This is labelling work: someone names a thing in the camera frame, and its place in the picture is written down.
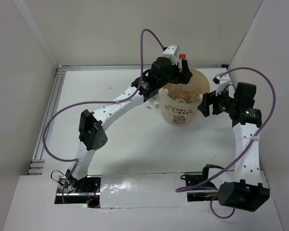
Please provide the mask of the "clear bottle white cap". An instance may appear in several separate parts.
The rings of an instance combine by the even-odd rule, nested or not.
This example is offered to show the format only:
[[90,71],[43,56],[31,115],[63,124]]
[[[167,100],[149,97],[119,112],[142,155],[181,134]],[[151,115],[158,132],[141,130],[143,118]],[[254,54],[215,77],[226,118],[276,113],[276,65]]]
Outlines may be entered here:
[[168,84],[165,88],[168,90],[168,96],[172,96],[176,90],[185,90],[189,92],[188,103],[196,103],[200,101],[198,85]]

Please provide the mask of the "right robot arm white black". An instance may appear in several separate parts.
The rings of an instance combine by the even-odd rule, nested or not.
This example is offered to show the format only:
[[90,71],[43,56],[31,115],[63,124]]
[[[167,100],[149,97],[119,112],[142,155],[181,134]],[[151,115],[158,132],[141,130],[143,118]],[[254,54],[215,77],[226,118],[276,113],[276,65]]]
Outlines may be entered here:
[[256,86],[238,83],[233,96],[229,95],[231,82],[220,82],[215,91],[205,93],[199,111],[210,114],[229,114],[235,134],[236,157],[226,167],[206,165],[196,185],[176,189],[186,192],[198,189],[217,189],[212,199],[218,199],[221,206],[248,212],[256,211],[270,197],[270,190],[263,185],[260,174],[259,136],[266,125],[262,113],[255,109]]

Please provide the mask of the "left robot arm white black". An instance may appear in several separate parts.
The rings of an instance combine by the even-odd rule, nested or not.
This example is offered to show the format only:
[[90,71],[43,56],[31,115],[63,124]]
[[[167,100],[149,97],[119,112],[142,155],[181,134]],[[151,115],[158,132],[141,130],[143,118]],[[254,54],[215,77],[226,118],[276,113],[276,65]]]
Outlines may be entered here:
[[95,152],[107,143],[106,130],[111,124],[129,110],[156,96],[168,83],[187,84],[191,77],[186,59],[173,64],[169,58],[158,57],[151,68],[142,72],[114,103],[107,103],[93,112],[84,110],[80,115],[76,163],[66,171],[69,188],[75,192],[85,188],[89,165]]

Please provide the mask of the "red label cola bottle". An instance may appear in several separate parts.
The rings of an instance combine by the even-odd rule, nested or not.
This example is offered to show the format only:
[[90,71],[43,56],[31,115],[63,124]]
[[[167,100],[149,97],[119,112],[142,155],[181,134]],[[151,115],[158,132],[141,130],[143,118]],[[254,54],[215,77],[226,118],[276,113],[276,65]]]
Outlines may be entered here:
[[182,61],[186,59],[186,54],[181,53],[179,54],[179,62],[178,62],[178,67],[179,67],[179,72],[182,73],[183,72],[183,63]]

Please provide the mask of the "blue orange label bottle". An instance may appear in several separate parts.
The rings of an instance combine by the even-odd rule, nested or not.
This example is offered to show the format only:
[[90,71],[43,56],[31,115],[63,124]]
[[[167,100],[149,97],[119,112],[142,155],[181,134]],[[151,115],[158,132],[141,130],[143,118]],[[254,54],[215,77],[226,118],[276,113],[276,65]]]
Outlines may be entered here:
[[157,109],[160,107],[160,102],[159,102],[158,96],[153,96],[152,98],[149,99],[149,102]]

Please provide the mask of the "red white label bottle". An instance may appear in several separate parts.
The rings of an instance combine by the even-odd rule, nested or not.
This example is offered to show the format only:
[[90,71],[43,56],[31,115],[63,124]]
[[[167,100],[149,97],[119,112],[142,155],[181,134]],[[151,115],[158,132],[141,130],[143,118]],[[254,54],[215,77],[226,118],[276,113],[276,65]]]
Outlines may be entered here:
[[188,103],[189,92],[185,90],[176,90],[173,99],[179,103]]

